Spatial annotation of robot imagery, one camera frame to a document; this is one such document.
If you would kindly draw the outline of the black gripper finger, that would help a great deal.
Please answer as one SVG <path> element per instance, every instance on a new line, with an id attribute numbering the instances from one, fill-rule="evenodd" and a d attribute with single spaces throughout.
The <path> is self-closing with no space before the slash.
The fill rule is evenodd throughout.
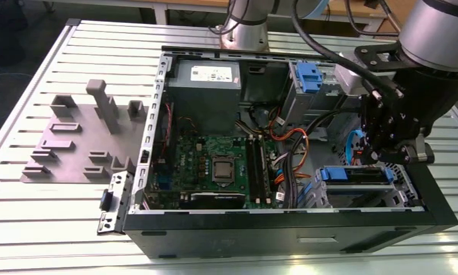
<path id="1" fill-rule="evenodd" d="M 385 105 L 379 92 L 361 97 L 361 130 L 364 132 L 361 163 L 376 164 L 388 147 Z"/>
<path id="2" fill-rule="evenodd" d="M 431 144 L 427 142 L 405 141 L 396 147 L 380 143 L 372 143 L 373 152 L 377 153 L 379 161 L 409 165 L 413 163 L 435 163 L 435 153 Z"/>

